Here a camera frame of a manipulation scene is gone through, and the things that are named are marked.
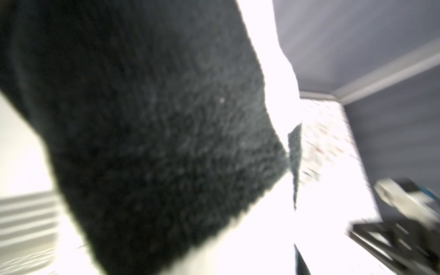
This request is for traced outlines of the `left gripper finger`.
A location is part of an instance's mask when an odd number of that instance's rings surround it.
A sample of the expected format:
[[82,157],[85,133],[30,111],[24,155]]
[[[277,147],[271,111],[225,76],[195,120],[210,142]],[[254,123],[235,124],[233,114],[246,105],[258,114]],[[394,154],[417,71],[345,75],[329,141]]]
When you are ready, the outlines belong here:
[[296,275],[311,275],[297,246],[294,246],[294,249],[296,252]]

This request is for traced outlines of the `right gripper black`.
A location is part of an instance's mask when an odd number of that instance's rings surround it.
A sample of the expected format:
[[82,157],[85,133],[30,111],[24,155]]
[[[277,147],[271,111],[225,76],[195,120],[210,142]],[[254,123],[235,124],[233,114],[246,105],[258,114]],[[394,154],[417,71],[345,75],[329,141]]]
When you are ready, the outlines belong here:
[[350,238],[397,275],[440,273],[440,225],[418,221],[355,224]]

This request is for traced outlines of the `black white checkered pillowcase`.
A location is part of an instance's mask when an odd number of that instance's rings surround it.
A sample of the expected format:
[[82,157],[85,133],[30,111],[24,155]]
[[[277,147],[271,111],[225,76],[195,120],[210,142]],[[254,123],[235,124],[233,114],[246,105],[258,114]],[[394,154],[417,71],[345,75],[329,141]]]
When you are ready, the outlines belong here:
[[272,1],[2,1],[1,92],[105,274],[296,274],[301,103]]

